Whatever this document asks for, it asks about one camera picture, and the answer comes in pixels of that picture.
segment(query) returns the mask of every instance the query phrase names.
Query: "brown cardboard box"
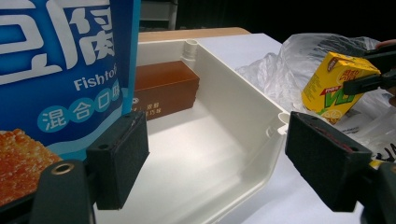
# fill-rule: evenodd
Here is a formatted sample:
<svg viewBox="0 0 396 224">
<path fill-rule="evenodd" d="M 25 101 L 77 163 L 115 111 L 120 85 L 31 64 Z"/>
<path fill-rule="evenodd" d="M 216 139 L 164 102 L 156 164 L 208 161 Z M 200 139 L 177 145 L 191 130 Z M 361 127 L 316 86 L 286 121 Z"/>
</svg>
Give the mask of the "brown cardboard box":
<svg viewBox="0 0 396 224">
<path fill-rule="evenodd" d="M 182 61 L 136 67 L 132 110 L 147 120 L 192 108 L 199 77 Z"/>
</svg>

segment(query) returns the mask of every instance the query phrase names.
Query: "snack package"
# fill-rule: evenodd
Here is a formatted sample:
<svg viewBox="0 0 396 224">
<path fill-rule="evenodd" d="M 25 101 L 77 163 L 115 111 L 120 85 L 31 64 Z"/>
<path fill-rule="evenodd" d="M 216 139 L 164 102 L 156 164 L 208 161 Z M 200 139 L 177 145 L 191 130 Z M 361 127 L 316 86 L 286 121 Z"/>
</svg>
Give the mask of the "snack package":
<svg viewBox="0 0 396 224">
<path fill-rule="evenodd" d="M 131 111 L 139 17 L 135 0 L 0 1 L 0 206 Z"/>
<path fill-rule="evenodd" d="M 343 83 L 380 74 L 369 61 L 329 51 L 302 91 L 306 109 L 335 124 L 363 96 L 344 95 Z"/>
</svg>

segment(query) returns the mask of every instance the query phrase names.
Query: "clear plastic bag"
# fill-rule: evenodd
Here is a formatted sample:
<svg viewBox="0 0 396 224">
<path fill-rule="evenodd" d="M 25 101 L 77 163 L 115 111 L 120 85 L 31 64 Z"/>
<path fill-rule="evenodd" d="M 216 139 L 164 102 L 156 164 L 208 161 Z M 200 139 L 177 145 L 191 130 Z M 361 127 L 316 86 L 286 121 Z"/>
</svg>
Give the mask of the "clear plastic bag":
<svg viewBox="0 0 396 224">
<path fill-rule="evenodd" d="M 359 57 L 367 49 L 374 49 L 376 43 L 377 40 L 364 36 L 292 35 L 277 55 L 268 53 L 261 60 L 236 68 L 236 72 L 287 111 L 317 116 L 304 108 L 301 92 L 326 54 L 333 51 Z M 389 120 L 396 119 L 392 114 L 396 110 L 389 105 L 390 96 L 384 90 L 364 93 L 333 127 L 371 149 L 377 159 L 391 161 L 396 156 L 396 149 L 392 149 L 396 122 Z"/>
</svg>

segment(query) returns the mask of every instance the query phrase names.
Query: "yellow box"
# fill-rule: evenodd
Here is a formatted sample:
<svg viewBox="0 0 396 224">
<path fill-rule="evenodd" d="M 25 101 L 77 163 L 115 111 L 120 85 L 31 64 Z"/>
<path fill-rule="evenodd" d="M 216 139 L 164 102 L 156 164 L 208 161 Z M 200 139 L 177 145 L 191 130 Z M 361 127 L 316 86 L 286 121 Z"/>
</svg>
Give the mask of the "yellow box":
<svg viewBox="0 0 396 224">
<path fill-rule="evenodd" d="M 328 52 L 302 91 L 303 104 L 331 124 L 335 124 L 363 93 L 344 95 L 344 81 L 380 74 L 368 60 Z"/>
</svg>

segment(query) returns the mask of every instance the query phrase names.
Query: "hand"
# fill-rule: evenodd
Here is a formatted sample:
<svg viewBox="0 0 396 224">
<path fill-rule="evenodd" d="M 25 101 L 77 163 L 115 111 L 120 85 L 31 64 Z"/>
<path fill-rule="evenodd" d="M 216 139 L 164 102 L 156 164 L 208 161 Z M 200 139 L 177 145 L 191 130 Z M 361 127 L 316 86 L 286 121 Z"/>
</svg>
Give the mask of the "hand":
<svg viewBox="0 0 396 224">
<path fill-rule="evenodd" d="M 379 43 L 377 43 L 375 45 L 375 48 L 379 49 L 379 48 L 382 48 L 382 47 L 384 47 L 386 45 L 389 45 L 389 44 L 396 44 L 396 39 L 385 40 L 385 41 L 379 42 Z M 389 104 L 393 105 L 393 106 L 396 106 L 396 97 L 395 97 L 395 95 L 396 95 L 396 87 L 392 87 L 390 89 L 387 89 L 387 91 L 390 94 L 393 95 L 393 97 L 389 99 Z"/>
</svg>

